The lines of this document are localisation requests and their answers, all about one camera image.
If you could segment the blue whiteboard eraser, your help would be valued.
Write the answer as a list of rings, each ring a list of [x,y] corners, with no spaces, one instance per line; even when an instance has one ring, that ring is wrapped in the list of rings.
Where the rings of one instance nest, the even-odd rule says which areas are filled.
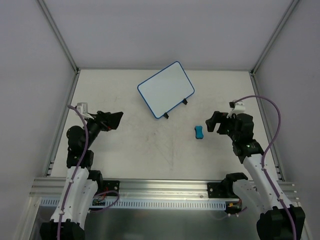
[[[203,127],[201,125],[196,125],[194,127],[194,130],[195,130],[195,138],[196,139],[203,139],[204,138]]]

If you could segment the blue framed whiteboard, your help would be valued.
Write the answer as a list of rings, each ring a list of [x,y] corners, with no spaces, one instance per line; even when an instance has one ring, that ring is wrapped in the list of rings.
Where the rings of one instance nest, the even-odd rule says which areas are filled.
[[[179,61],[138,84],[137,90],[156,119],[162,118],[170,108],[195,93],[195,88]]]

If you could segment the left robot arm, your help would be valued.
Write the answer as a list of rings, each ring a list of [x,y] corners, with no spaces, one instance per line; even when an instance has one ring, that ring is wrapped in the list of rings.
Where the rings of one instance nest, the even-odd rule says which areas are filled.
[[[100,132],[116,130],[123,112],[81,114],[83,126],[74,125],[66,132],[67,175],[59,203],[48,222],[40,226],[43,240],[83,240],[85,222],[95,195],[102,195],[105,184],[101,171],[93,170],[94,153],[90,146]]]

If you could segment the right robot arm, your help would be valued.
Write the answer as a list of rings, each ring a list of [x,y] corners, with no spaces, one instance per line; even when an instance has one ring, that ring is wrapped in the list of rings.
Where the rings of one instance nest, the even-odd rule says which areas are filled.
[[[252,187],[242,172],[229,173],[212,193],[238,198],[246,208],[252,209],[261,240],[301,239],[305,212],[302,207],[293,205],[277,180],[269,175],[264,159],[266,151],[254,139],[253,117],[245,113],[229,116],[226,112],[215,111],[205,124],[208,132],[218,128],[219,135],[231,139],[234,154],[255,185]]]

